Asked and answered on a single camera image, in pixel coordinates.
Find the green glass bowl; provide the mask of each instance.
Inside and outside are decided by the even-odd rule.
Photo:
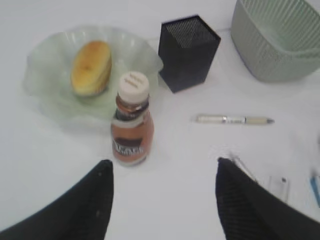
[[[78,97],[71,86],[72,64],[79,49],[93,40],[110,45],[110,81],[100,95]],[[142,38],[115,27],[80,26],[48,37],[31,51],[23,87],[28,95],[38,100],[41,111],[54,120],[92,116],[109,121],[116,110],[120,76],[128,71],[144,73],[150,82],[152,99],[162,68],[162,60]]]

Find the white bottle cap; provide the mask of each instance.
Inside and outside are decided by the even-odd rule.
[[[149,80],[141,72],[127,72],[120,78],[118,94],[128,104],[140,104],[149,96]]]

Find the white tabletop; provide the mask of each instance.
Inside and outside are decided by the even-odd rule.
[[[113,25],[158,48],[161,22],[199,14],[222,41],[204,84],[172,94],[160,83],[151,113],[152,152],[143,164],[114,162],[106,239],[225,239],[215,177],[217,158],[238,155],[263,187],[290,180],[288,204],[320,221],[309,184],[320,166],[320,71],[302,81],[265,84],[241,61],[228,28],[236,0],[4,0],[0,7],[0,230],[40,210],[99,160],[114,160],[109,126],[60,127],[23,94],[28,52],[48,35],[81,24]],[[320,10],[318,0],[309,0]],[[201,125],[197,113],[259,115],[271,126]]]

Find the green basket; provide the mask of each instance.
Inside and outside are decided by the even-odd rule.
[[[320,67],[320,16],[304,0],[237,0],[231,37],[258,80],[296,80]]]

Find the sauce bottle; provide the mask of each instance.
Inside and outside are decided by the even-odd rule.
[[[146,159],[154,136],[149,112],[149,81],[140,72],[128,72],[119,81],[117,110],[111,122],[112,150],[125,165]]]

